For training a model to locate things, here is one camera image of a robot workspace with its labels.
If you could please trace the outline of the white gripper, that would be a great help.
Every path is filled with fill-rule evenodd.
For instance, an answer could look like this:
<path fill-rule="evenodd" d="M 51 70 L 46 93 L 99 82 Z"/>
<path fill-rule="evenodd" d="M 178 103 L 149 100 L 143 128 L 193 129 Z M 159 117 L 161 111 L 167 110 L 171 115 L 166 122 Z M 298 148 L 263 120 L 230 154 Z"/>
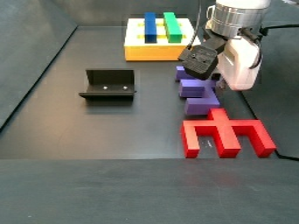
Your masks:
<path fill-rule="evenodd" d="M 259 47 L 246 38 L 231 39 L 219 54 L 218 69 L 231 90 L 253 88 L 261 66 L 258 63 Z"/>

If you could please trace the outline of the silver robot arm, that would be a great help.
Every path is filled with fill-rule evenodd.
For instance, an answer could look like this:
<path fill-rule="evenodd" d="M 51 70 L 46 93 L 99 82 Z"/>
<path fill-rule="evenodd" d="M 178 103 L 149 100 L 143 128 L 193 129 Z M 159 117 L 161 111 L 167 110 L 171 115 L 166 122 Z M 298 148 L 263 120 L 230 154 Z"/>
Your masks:
<path fill-rule="evenodd" d="M 263 54 L 258 27 L 262 24 L 271 0 L 217 0 L 207 9 L 211 31 L 227 39 L 219 54 L 219 73 L 233 90 L 253 88 Z"/>

